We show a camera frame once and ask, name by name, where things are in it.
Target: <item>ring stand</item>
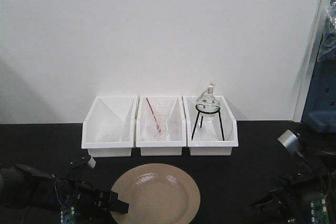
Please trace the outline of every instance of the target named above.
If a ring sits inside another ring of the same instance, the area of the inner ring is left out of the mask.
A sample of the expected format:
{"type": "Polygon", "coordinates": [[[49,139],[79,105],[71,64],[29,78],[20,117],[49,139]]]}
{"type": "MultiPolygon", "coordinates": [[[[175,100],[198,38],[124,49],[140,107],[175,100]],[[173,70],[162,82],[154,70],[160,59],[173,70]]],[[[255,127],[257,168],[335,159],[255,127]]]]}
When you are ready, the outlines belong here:
{"type": "MultiPolygon", "coordinates": [[[[220,107],[218,107],[218,110],[214,111],[214,112],[204,112],[204,111],[201,111],[196,107],[196,110],[197,110],[197,117],[196,117],[196,121],[195,121],[195,125],[194,125],[194,129],[193,129],[193,134],[191,136],[191,140],[194,138],[194,134],[195,134],[195,130],[196,130],[196,126],[197,126],[197,122],[198,122],[198,118],[199,118],[199,114],[200,113],[203,113],[203,114],[207,114],[207,115],[213,115],[213,114],[216,114],[218,113],[218,116],[219,116],[219,121],[220,121],[220,130],[222,132],[222,139],[223,141],[225,141],[224,139],[224,133],[223,133],[223,125],[222,125],[222,117],[220,116],[220,107]]],[[[203,123],[203,116],[201,117],[201,124],[200,124],[200,128],[202,128],[202,123],[203,123]]]]}

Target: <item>circuit board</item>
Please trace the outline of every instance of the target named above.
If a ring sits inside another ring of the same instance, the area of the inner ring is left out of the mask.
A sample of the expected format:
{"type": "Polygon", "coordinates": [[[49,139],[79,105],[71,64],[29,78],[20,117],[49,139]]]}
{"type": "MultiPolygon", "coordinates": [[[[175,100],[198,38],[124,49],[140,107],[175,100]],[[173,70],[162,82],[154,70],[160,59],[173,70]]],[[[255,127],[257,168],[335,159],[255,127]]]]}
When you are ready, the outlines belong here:
{"type": "Polygon", "coordinates": [[[75,224],[74,207],[64,207],[61,210],[61,224],[75,224]]]}
{"type": "Polygon", "coordinates": [[[310,203],[311,208],[311,223],[312,224],[329,224],[328,210],[326,197],[321,194],[321,198],[310,203]]]}

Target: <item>paper plate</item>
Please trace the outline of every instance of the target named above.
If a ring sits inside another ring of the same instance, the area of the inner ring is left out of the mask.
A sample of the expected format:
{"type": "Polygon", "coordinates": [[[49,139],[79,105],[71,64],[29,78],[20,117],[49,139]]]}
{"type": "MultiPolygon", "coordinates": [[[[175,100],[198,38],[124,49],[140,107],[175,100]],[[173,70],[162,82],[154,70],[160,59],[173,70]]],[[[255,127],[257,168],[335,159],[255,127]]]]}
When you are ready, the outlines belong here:
{"type": "Polygon", "coordinates": [[[188,224],[201,195],[192,177],[166,164],[146,164],[124,173],[112,186],[130,204],[128,214],[112,212],[118,224],[188,224]]]}

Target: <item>black tabletop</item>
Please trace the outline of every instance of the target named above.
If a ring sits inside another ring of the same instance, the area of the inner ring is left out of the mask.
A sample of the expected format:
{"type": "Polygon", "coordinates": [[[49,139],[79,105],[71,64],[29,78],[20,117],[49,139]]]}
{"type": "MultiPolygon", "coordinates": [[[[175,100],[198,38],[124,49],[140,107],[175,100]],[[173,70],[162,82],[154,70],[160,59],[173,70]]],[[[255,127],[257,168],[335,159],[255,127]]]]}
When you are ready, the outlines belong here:
{"type": "MultiPolygon", "coordinates": [[[[201,192],[200,209],[192,221],[198,223],[239,223],[239,209],[267,194],[267,176],[298,171],[296,164],[277,138],[287,129],[305,130],[290,121],[239,121],[239,147],[231,156],[142,157],[135,148],[131,157],[96,158],[93,170],[84,179],[110,189],[124,172],[147,163],[174,165],[193,177],[201,192]]],[[[69,163],[87,154],[81,149],[82,124],[0,125],[0,163],[3,168],[17,163],[50,174],[64,175],[69,163]]],[[[29,207],[0,208],[0,223],[60,223],[59,213],[29,207]]],[[[115,223],[89,220],[78,223],[115,223]]]]}

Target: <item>storage bin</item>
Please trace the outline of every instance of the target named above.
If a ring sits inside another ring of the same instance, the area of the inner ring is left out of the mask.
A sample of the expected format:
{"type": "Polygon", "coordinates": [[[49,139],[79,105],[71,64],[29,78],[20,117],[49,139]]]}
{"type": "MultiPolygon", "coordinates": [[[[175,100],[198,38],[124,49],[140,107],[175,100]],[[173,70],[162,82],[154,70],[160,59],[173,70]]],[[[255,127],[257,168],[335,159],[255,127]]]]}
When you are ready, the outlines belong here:
{"type": "Polygon", "coordinates": [[[142,156],[182,154],[182,147],[186,146],[186,122],[181,96],[141,96],[136,120],[135,144],[142,156]]]}
{"type": "Polygon", "coordinates": [[[192,130],[197,117],[195,106],[198,96],[183,96],[187,125],[187,146],[192,156],[228,156],[231,155],[232,147],[238,146],[237,122],[225,98],[221,95],[215,97],[220,101],[224,141],[218,113],[211,118],[203,117],[202,128],[200,128],[201,116],[199,116],[192,139],[192,130]]]}
{"type": "Polygon", "coordinates": [[[82,148],[92,157],[131,156],[138,97],[96,97],[83,123],[82,148]]]}

